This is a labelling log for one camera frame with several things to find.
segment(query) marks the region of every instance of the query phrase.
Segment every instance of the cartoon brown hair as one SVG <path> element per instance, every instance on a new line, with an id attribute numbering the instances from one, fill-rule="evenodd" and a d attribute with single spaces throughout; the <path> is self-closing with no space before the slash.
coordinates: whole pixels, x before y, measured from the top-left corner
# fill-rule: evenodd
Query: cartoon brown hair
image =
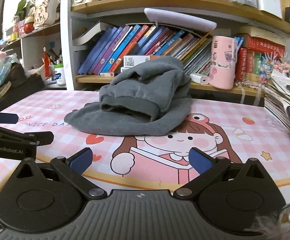
<path id="1" fill-rule="evenodd" d="M 206 122 L 207 126 L 201 125 L 196 122 L 185 120 L 180 125 L 178 125 L 176 128 L 174 128 L 171 132 L 180 132 L 180 133 L 207 133 L 210 136 L 213 136 L 214 133 L 212 133 L 207 127 L 211 127 L 216 133 L 219 133 L 222 138 L 223 142 L 217 145 L 217 150 L 223 150 L 226 149 L 229 155 L 229 159 L 234 163 L 242 163 L 239 156 L 235 153 L 235 151 L 232 149 L 232 146 L 229 142 L 229 139 L 225 133 L 225 131 L 218 125 L 214 123 Z M 125 136 L 122 144 L 120 147 L 115 150 L 113 153 L 113 158 L 123 152 L 129 152 L 131 147 L 137 147 L 137 140 L 134 136 Z"/>

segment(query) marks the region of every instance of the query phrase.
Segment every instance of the pink checkered tablecloth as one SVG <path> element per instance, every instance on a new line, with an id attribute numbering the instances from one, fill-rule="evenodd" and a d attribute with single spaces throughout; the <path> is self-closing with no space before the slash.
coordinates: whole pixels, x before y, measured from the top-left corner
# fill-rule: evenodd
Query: pink checkered tablecloth
<path id="1" fill-rule="evenodd" d="M 64 123 L 67 113 L 95 101 L 98 92 L 41 91 L 4 110 L 18 114 L 19 122 L 2 126 L 18 132 L 52 131 L 54 142 L 38 147 L 37 159 L 44 162 L 90 147 L 93 164 L 84 175 L 116 185 L 178 188 L 198 176 L 186 156 L 191 147 L 234 162 L 258 158 L 278 186 L 290 184 L 290 135 L 264 108 L 193 99 L 192 114 L 177 131 L 162 137 L 93 135 Z M 18 163 L 0 159 L 0 188 Z"/>

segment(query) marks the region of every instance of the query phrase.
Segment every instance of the paper stack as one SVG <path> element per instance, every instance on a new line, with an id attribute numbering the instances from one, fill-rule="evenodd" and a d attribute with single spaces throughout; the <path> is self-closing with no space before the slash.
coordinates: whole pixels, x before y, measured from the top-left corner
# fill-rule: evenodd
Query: paper stack
<path id="1" fill-rule="evenodd" d="M 286 88 L 290 85 L 290 78 L 277 70 L 271 74 L 272 84 L 265 88 L 265 108 L 273 114 L 289 131 L 290 120 L 287 107 L 290 106 L 290 91 Z"/>

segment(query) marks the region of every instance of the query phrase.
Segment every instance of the pink bottle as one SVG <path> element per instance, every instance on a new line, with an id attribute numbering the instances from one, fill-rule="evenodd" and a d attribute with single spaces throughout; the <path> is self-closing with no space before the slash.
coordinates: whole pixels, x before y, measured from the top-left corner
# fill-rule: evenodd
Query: pink bottle
<path id="1" fill-rule="evenodd" d="M 232 89 L 237 61 L 237 40 L 214 36 L 211 46 L 209 84 L 220 89 Z"/>

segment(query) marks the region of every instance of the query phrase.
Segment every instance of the purple book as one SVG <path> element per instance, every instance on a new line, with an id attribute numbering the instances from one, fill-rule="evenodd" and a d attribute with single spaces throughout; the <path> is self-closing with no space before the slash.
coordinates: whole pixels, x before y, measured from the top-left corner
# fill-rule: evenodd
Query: purple book
<path id="1" fill-rule="evenodd" d="M 94 68 L 93 74 L 99 75 L 102 71 L 103 67 L 106 65 L 107 61 L 110 59 L 110 56 L 113 52 L 113 49 L 117 45 L 117 43 L 120 42 L 121 38 L 124 37 L 124 35 L 128 32 L 130 26 L 125 25 L 122 31 L 119 33 L 119 35 L 116 37 L 116 39 L 112 42 L 112 44 L 108 47 L 108 49 L 105 51 L 103 57 L 98 62 L 97 66 Z"/>

